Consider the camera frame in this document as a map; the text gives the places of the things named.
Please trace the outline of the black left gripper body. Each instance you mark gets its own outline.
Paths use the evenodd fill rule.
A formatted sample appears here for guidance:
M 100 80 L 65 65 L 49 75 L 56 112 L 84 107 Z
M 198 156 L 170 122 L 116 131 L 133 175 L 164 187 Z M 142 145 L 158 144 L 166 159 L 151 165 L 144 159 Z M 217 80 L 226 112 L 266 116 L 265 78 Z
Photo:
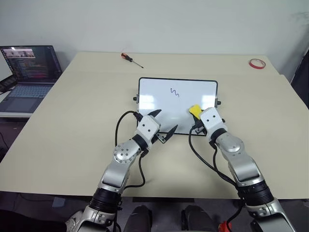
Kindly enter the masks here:
M 162 144 L 164 144 L 166 142 L 164 135 L 164 133 L 157 132 L 152 138 L 152 144 L 156 143 L 157 141 L 160 141 Z

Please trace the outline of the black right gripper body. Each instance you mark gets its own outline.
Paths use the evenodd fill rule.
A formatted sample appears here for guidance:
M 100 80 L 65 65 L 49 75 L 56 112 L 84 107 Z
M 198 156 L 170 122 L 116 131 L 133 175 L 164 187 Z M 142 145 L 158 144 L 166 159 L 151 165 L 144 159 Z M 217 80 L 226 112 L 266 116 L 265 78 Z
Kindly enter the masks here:
M 199 121 L 198 123 L 196 123 L 196 124 L 194 124 L 194 125 L 192 126 L 192 129 L 193 129 L 193 131 L 194 131 L 197 135 L 207 135 L 207 131 L 206 131 L 206 129 L 205 129 L 205 127 L 204 127 L 204 124 L 203 124 L 203 122 L 201 121 L 201 119 L 200 119 L 200 121 Z

